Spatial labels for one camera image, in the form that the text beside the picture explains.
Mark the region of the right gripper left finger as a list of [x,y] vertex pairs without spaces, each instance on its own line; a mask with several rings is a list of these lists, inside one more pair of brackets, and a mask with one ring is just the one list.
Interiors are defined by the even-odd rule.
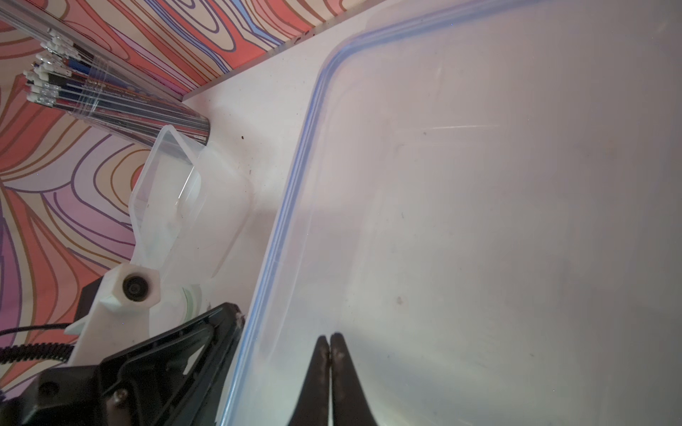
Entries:
[[327,426],[330,413],[330,344],[324,335],[313,354],[289,426]]

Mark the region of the mesh pen cup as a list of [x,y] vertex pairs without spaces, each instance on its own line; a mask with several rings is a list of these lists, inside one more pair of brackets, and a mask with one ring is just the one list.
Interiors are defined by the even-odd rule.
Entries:
[[208,143],[210,122],[194,110],[142,89],[58,35],[41,46],[32,69],[24,73],[28,101],[148,147],[167,125],[195,142]]

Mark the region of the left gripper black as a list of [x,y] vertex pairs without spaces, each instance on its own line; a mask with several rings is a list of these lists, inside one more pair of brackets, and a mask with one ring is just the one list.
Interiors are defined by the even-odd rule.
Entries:
[[47,369],[1,403],[1,424],[215,425],[243,327],[224,303],[99,367]]

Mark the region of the large clear box blue lid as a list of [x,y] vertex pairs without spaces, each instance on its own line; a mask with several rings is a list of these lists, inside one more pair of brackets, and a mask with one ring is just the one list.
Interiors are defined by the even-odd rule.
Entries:
[[225,425],[681,422],[681,4],[403,1],[320,70]]

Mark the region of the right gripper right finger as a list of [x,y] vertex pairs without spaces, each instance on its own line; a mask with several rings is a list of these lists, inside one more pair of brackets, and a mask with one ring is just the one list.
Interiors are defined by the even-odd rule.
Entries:
[[377,426],[346,339],[341,333],[335,333],[330,338],[330,361],[333,424]]

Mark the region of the clear lunch box green lid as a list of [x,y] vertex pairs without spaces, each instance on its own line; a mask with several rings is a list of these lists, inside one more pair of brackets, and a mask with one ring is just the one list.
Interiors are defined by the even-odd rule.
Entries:
[[220,148],[167,125],[132,190],[131,263],[167,287],[206,284],[222,266],[250,212],[252,187]]

